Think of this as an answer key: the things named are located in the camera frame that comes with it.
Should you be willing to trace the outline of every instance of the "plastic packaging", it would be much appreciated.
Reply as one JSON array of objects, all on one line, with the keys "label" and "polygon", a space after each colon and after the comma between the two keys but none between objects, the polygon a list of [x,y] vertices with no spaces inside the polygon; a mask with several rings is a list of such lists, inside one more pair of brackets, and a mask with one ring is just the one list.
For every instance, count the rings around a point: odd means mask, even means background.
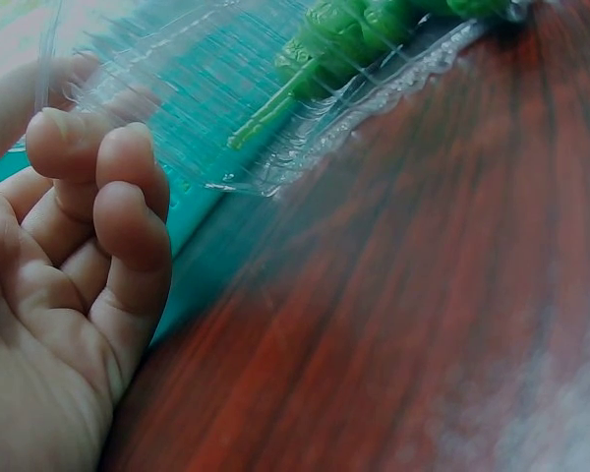
[{"label": "plastic packaging", "polygon": [[[297,180],[493,22],[522,21],[530,0],[54,1],[40,60],[94,53],[100,70],[64,90],[77,110],[148,123],[176,255],[223,192],[270,196]],[[111,111],[127,91],[130,113]]]}]

